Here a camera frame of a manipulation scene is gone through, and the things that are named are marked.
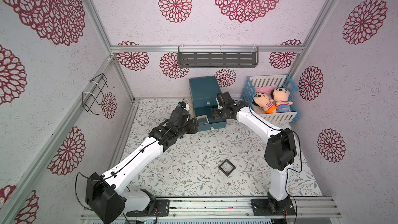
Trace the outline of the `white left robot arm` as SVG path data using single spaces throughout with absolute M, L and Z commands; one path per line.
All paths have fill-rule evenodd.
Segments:
M 126 192 L 131 180 L 152 160 L 162 155 L 185 134 L 195 134 L 198 123 L 192 118 L 187 103 L 179 102 L 170 118 L 154 127 L 143 143 L 108 171 L 86 178 L 85 207 L 105 224 L 121 214 L 148 216 L 156 212 L 156 198 L 147 190 Z

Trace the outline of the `black brooch box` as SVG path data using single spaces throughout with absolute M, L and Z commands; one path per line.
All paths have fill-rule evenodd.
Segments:
M 236 166 L 229 160 L 225 159 L 219 166 L 218 169 L 227 177 L 236 169 Z

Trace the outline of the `teal three-drawer cabinet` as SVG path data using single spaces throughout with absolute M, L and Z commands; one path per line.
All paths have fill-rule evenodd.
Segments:
M 227 126 L 225 120 L 212 120 L 211 117 L 211 109 L 217 107 L 217 94 L 221 93 L 216 77 L 191 78 L 189 79 L 189 85 L 195 118 L 197 116 L 207 115 L 209 120 L 209 124 L 198 125 L 198 131 L 203 132 L 225 128 Z

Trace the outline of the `small beige brooch box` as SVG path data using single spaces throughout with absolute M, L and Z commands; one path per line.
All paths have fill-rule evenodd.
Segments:
M 197 116 L 196 119 L 197 119 L 197 121 L 198 121 L 198 125 L 206 125 L 206 124 L 209 124 L 209 120 L 208 120 L 207 115 Z

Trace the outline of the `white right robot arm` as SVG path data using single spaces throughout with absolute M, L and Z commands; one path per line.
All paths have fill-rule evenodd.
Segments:
M 251 207 L 255 216 L 296 215 L 293 202 L 287 191 L 288 170 L 297 156 L 295 132 L 281 129 L 255 113 L 244 101 L 236 101 L 228 92 L 216 97 L 217 107 L 211 109 L 213 119 L 234 119 L 243 123 L 267 142 L 264 154 L 271 168 L 271 186 L 265 199 L 253 199 Z

